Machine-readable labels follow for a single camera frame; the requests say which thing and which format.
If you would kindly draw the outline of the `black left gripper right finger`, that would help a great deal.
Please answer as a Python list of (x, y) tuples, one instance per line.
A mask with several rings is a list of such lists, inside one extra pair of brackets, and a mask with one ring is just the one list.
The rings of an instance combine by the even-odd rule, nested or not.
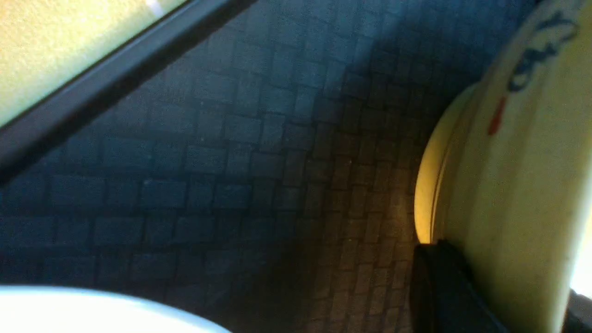
[(562, 332), (592, 332), (592, 300), (590, 298), (570, 290)]

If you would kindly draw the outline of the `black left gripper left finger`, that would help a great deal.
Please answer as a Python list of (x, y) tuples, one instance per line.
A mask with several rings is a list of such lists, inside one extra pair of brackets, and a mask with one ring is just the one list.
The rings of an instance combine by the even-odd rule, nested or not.
[(415, 333), (507, 333), (475, 288), (467, 261), (441, 240), (417, 244), (410, 282)]

